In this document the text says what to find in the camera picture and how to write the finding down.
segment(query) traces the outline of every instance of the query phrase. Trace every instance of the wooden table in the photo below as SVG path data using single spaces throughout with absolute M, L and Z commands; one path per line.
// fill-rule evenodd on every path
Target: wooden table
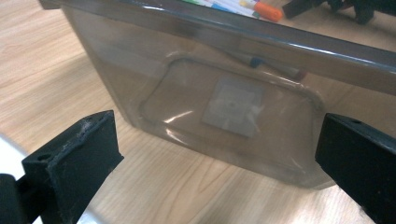
M 322 21 L 308 22 L 320 13 Z M 396 26 L 386 23 L 393 19 L 376 16 L 359 26 L 320 8 L 282 22 L 395 51 Z M 337 24 L 345 27 L 336 32 Z M 61 10 L 0 3 L 0 76 L 0 133 L 29 153 L 78 119 L 115 110 L 125 160 L 90 205 L 104 222 L 372 223 L 337 186 L 299 189 L 131 127 Z

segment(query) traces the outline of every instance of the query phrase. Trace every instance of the clear plastic container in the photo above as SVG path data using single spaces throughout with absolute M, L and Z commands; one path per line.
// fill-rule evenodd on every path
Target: clear plastic container
M 124 118 L 184 147 L 324 188 L 325 113 L 396 136 L 393 52 L 180 1 L 56 4 Z

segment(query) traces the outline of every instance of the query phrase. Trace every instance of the wood grain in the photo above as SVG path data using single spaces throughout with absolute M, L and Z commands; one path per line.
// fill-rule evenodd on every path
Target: wood grain
M 355 28 L 337 32 L 325 26 L 341 19 L 326 14 L 307 22 L 315 13 L 284 23 L 396 50 L 394 26 L 347 20 L 341 26 Z M 131 127 L 61 10 L 44 11 L 36 1 L 0 3 L 0 76 L 0 133 L 28 152 L 86 115 L 115 110 L 125 160 L 90 205 L 107 223 L 372 223 L 338 187 L 299 189 Z

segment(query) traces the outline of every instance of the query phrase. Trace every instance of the wooden surface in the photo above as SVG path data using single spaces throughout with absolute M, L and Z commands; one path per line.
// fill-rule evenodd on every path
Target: wooden surface
M 353 39 L 396 50 L 394 30 L 362 32 Z M 28 152 L 82 117 L 115 110 L 125 160 L 90 205 L 106 223 L 372 222 L 338 187 L 298 189 L 132 128 L 61 10 L 0 2 L 0 76 L 0 133 Z

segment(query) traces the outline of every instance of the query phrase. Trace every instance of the transparent plastic box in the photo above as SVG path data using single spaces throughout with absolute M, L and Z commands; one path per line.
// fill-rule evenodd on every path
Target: transparent plastic box
M 125 119 L 216 159 L 320 189 L 327 112 L 396 136 L 394 52 L 181 1 L 43 6 L 62 7 Z

